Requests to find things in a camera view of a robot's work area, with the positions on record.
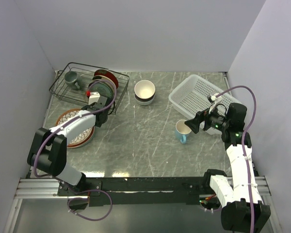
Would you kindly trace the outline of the floral orange rimmed plate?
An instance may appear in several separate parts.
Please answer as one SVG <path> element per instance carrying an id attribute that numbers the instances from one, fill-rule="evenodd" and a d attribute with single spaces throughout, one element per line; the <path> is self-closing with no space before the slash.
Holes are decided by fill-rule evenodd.
<path id="1" fill-rule="evenodd" d="M 74 117 L 79 111 L 80 111 L 80 108 L 73 108 L 73 109 L 67 110 L 66 112 L 64 112 L 63 114 L 61 114 L 58 117 L 55 125 L 57 126 L 57 125 L 60 125 L 64 122 L 66 122 L 70 118 Z M 67 145 L 67 147 L 68 148 L 79 148 L 79 147 L 86 145 L 92 139 L 94 132 L 95 132 L 94 127 L 86 129 L 85 131 L 80 133 L 76 138 L 74 138 Z"/>

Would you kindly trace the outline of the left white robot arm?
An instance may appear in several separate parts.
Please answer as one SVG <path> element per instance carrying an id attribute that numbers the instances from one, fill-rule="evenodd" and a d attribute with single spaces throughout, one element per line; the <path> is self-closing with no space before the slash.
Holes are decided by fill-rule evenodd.
<path id="1" fill-rule="evenodd" d="M 66 183 L 75 195 L 83 194 L 87 187 L 86 175 L 67 163 L 67 146 L 86 129 L 101 127 L 114 102 L 115 98 L 99 97 L 64 123 L 50 129 L 39 128 L 27 158 L 35 177 L 50 175 Z"/>

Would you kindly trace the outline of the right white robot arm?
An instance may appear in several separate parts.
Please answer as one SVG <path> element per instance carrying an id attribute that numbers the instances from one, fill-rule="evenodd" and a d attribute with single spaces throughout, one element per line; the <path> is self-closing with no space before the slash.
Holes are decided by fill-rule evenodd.
<path id="1" fill-rule="evenodd" d="M 221 224 L 224 230 L 242 233 L 259 233 L 268 221 L 271 210 L 264 204 L 258 191 L 252 164 L 252 143 L 244 130 L 247 108 L 240 103 L 231 103 L 223 116 L 214 107 L 196 113 L 185 121 L 192 132 L 219 130 L 230 161 L 232 183 L 224 172 L 209 169 L 205 173 L 202 187 L 207 193 L 216 194 L 222 210 Z"/>

